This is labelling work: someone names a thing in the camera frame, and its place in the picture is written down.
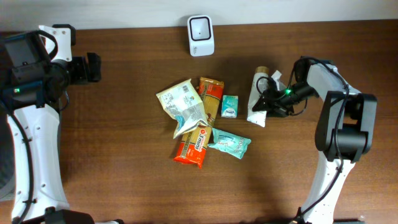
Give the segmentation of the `small teal tissue pack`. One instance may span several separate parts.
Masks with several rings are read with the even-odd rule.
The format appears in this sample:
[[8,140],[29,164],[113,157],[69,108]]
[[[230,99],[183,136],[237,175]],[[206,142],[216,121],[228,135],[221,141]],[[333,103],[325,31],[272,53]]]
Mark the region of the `small teal tissue pack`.
[[223,95],[221,116],[224,118],[236,118],[238,115],[238,96]]

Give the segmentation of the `white snack bag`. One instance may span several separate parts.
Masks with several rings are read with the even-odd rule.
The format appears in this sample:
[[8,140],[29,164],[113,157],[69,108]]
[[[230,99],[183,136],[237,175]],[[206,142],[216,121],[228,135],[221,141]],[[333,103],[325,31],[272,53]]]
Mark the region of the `white snack bag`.
[[176,84],[155,94],[163,110],[177,126],[173,138],[195,130],[199,126],[209,126],[203,100],[193,87],[191,79]]

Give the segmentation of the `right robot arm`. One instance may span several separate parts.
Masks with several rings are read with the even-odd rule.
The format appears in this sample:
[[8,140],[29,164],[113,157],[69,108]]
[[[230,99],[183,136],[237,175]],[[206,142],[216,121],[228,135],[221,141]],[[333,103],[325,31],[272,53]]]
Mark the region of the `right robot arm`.
[[268,117],[297,116],[294,106],[312,96],[323,107],[315,131],[318,165],[310,193],[291,223],[333,223],[345,180],[372,146],[377,98],[353,88],[331,60],[302,56],[287,85],[257,67],[248,109]]

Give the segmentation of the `white tube with cork cap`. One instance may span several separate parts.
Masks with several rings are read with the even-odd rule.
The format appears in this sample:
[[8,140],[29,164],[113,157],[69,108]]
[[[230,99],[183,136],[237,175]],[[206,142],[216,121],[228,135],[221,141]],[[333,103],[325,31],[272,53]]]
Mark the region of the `white tube with cork cap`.
[[269,69],[265,66],[259,66],[255,69],[254,78],[252,81],[251,92],[248,101],[248,116],[247,121],[265,127],[266,125],[266,111],[253,112],[252,108],[260,99],[261,93],[268,87],[267,79]]

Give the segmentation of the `teal wet wipes pack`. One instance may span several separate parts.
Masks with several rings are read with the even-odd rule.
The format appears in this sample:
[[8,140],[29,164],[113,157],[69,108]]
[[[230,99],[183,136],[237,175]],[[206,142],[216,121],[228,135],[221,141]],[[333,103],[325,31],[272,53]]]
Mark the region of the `teal wet wipes pack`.
[[209,143],[208,146],[221,152],[228,153],[238,159],[243,158],[251,143],[249,138],[237,136],[220,129],[213,128],[212,133],[213,143]]

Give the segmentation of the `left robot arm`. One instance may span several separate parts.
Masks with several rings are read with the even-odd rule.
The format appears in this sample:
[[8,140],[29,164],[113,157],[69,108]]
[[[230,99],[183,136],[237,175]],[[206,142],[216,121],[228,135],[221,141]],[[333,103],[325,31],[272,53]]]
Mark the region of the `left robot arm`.
[[1,109],[14,151],[13,223],[93,223],[91,215],[70,209],[60,173],[62,111],[67,88],[101,80],[101,59],[76,57],[76,30],[69,24],[1,39]]

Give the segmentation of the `orange spaghetti package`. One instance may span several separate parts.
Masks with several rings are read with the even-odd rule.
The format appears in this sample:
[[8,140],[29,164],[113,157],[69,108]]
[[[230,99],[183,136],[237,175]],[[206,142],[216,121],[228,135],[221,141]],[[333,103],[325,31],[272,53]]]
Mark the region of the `orange spaghetti package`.
[[195,164],[199,169],[202,168],[223,90],[224,82],[205,77],[200,78],[198,94],[203,100],[209,126],[199,126],[194,131],[184,134],[174,161],[181,164]]

